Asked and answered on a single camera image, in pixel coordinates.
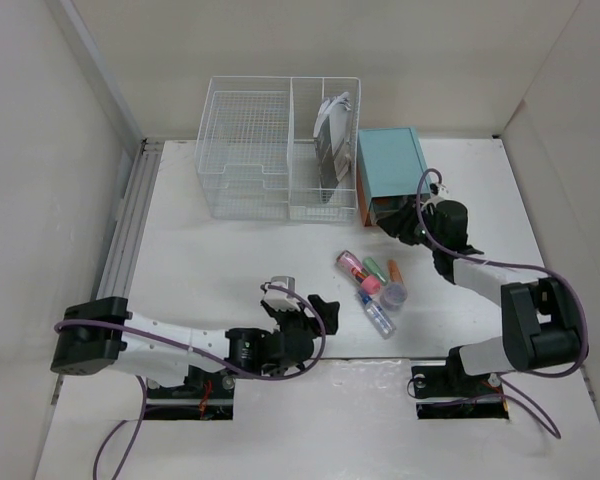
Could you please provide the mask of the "teal orange drawer box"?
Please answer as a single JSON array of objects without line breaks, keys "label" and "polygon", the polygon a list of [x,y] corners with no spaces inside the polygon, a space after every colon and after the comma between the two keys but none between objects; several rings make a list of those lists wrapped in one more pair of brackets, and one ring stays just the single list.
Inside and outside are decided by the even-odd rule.
[{"label": "teal orange drawer box", "polygon": [[356,188],[362,224],[374,226],[373,198],[415,199],[418,182],[428,168],[418,132],[413,127],[361,129],[356,155]]}]

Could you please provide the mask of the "grey white manual booklet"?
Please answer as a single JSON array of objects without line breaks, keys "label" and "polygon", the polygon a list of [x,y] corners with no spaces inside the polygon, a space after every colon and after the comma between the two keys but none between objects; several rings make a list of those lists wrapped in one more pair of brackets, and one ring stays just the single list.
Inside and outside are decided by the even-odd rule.
[{"label": "grey white manual booklet", "polygon": [[313,129],[313,141],[319,175],[319,198],[322,204],[331,200],[348,173],[348,124],[352,114],[350,93],[325,97],[320,105]]}]

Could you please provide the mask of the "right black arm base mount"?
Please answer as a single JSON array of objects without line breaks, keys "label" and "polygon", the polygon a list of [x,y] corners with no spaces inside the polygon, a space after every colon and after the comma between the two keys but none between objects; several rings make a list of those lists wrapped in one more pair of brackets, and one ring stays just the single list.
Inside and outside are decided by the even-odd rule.
[{"label": "right black arm base mount", "polygon": [[412,362],[408,391],[419,420],[509,419],[500,380],[467,375],[457,359]]}]

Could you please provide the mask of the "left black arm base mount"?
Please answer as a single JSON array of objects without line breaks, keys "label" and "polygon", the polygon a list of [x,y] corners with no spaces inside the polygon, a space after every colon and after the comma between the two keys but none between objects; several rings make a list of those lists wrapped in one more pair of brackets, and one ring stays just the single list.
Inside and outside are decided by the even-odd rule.
[{"label": "left black arm base mount", "polygon": [[147,390],[146,421],[230,421],[234,416],[234,389],[225,388],[221,373],[191,369],[183,384]]}]

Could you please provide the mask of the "clear jar of paperclips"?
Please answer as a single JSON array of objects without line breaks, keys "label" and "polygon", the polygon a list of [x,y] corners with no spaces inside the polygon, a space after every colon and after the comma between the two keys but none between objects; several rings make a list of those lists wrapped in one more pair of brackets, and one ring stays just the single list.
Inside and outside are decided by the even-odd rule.
[{"label": "clear jar of paperclips", "polygon": [[380,304],[389,311],[399,311],[408,298],[406,287],[399,282],[390,282],[382,290]]}]

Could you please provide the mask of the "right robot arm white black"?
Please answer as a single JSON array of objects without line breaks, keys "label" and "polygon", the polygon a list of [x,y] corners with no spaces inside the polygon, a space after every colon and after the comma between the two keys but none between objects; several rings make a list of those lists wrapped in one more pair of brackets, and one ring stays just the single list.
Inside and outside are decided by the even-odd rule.
[{"label": "right robot arm white black", "polygon": [[482,259],[469,243],[468,210],[462,203],[441,200],[420,206],[410,197],[376,224],[406,245],[428,248],[441,277],[501,311],[500,335],[450,350],[443,369],[450,391],[467,393],[487,374],[518,371],[553,377],[555,367],[572,372],[586,359],[584,311],[573,289],[544,268]]}]

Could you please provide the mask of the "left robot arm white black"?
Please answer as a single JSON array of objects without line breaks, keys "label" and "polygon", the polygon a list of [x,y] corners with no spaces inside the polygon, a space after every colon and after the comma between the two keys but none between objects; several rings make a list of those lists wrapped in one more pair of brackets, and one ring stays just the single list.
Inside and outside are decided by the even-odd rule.
[{"label": "left robot arm white black", "polygon": [[282,304],[264,295],[260,305],[273,330],[234,327],[204,330],[165,323],[132,312],[122,297],[66,309],[54,330],[50,369],[91,376],[106,368],[140,376],[181,396],[197,394],[204,373],[275,381],[297,377],[318,362],[326,339],[337,333],[340,304],[294,293]]}]

